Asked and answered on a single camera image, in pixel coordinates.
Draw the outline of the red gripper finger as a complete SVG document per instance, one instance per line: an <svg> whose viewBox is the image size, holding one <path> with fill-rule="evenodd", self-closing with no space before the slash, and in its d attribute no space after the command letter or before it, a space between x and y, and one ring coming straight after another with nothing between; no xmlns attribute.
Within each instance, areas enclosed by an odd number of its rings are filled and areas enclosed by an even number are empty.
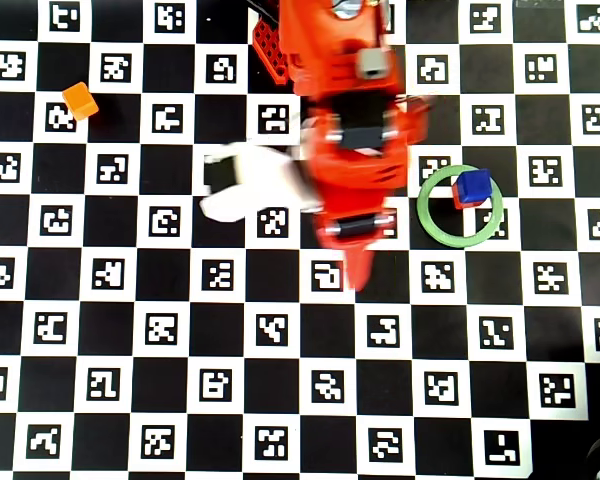
<svg viewBox="0 0 600 480"><path fill-rule="evenodd" d="M369 246L395 224L396 214L388 209L346 218L330 218L320 212L317 214L317 239L323 247L343 252L348 284L361 291L369 280L373 264L374 252Z"/></svg>

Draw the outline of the red gripper body black motor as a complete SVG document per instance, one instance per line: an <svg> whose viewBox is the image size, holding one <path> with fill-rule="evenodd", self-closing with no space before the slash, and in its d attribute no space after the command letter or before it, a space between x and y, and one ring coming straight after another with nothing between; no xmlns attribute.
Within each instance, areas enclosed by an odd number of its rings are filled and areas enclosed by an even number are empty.
<svg viewBox="0 0 600 480"><path fill-rule="evenodd" d="M312 132L312 177L327 213L372 213L384 199L407 184L408 134L385 143L378 155L340 147L327 138L328 127Z"/></svg>

